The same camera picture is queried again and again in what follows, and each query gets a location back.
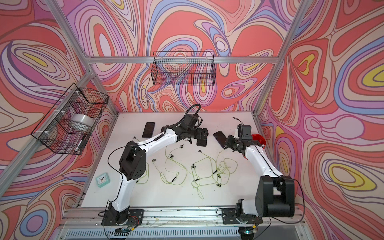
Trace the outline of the blue-cased smartphone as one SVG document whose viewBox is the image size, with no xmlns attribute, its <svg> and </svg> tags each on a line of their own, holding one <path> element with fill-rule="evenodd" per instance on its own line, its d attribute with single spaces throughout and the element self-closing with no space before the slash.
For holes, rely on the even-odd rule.
<svg viewBox="0 0 384 240">
<path fill-rule="evenodd" d="M 219 143 L 219 145 L 222 147 L 222 149 L 225 150 L 228 148 L 226 145 L 227 137 L 224 135 L 222 131 L 218 131 L 214 133 L 213 136 L 216 139 L 216 141 Z"/>
</svg>

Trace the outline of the grey-edged smartphone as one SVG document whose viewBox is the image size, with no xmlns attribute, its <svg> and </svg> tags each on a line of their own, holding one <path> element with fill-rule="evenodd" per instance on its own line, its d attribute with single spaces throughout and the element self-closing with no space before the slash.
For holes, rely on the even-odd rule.
<svg viewBox="0 0 384 240">
<path fill-rule="evenodd" d="M 153 137 L 154 129 L 155 129 L 155 122 L 146 122 L 142 138 L 149 139 Z"/>
</svg>

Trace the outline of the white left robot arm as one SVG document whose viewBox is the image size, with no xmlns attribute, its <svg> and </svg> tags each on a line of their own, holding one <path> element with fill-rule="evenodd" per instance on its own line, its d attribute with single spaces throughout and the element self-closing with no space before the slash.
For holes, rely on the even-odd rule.
<svg viewBox="0 0 384 240">
<path fill-rule="evenodd" d="M 133 226 L 141 224 L 137 217 L 129 213 L 129 208 L 137 180 L 147 168 L 147 157 L 181 140 L 191 142 L 192 139 L 196 139 L 198 144 L 205 147 L 209 133 L 206 128 L 201 128 L 202 122 L 197 112 L 193 114 L 186 112 L 178 122 L 165 126 L 160 134 L 138 143 L 131 141 L 122 147 L 124 151 L 119 160 L 118 170 L 122 178 L 116 198 L 108 201 L 106 205 L 102 226 L 125 225 L 129 219 L 133 219 Z"/>
</svg>

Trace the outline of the green earphones middle set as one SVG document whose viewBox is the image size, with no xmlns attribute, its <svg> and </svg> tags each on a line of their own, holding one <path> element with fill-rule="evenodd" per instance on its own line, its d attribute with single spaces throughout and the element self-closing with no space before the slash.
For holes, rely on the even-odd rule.
<svg viewBox="0 0 384 240">
<path fill-rule="evenodd" d="M 182 186 L 187 180 L 189 171 L 182 163 L 178 162 L 176 153 L 180 152 L 184 145 L 180 145 L 173 150 L 168 151 L 165 148 L 165 155 L 163 159 L 157 161 L 152 159 L 152 164 L 158 172 L 160 180 L 165 185 L 169 186 Z"/>
</svg>

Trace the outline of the white tape roll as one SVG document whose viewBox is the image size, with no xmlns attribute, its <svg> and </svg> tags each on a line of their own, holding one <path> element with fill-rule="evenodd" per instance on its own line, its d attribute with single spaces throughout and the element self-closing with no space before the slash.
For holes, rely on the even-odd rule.
<svg viewBox="0 0 384 240">
<path fill-rule="evenodd" d="M 88 132 L 94 125 L 94 119 L 84 114 L 75 114 L 70 120 L 70 126 L 80 132 Z"/>
</svg>

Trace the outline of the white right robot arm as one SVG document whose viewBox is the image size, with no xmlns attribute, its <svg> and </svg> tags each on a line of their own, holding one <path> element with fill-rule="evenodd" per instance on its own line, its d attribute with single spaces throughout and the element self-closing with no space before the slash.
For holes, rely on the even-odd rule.
<svg viewBox="0 0 384 240">
<path fill-rule="evenodd" d="M 291 218 L 295 214 L 295 181 L 284 177 L 264 153 L 263 144 L 254 139 L 250 125 L 239 124 L 236 135 L 229 135 L 225 145 L 247 159 L 259 176 L 256 195 L 252 199 L 239 199 L 233 213 L 223 209 L 223 221 L 248 224 L 260 223 L 263 217 Z"/>
</svg>

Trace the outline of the mint alarm clock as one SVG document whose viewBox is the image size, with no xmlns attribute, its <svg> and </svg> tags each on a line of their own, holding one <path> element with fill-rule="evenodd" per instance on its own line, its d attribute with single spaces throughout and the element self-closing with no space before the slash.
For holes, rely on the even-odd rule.
<svg viewBox="0 0 384 240">
<path fill-rule="evenodd" d="M 95 180 L 98 188 L 102 188 L 111 182 L 108 173 L 102 173 L 101 175 L 97 176 Z"/>
</svg>

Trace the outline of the red plastic cup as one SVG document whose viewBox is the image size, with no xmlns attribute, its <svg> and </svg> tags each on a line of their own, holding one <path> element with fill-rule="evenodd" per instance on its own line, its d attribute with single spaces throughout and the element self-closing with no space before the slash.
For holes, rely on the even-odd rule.
<svg viewBox="0 0 384 240">
<path fill-rule="evenodd" d="M 259 143 L 259 146 L 261 146 L 263 149 L 266 147 L 266 140 L 265 138 L 260 134 L 252 134 L 253 141 L 257 141 Z"/>
</svg>

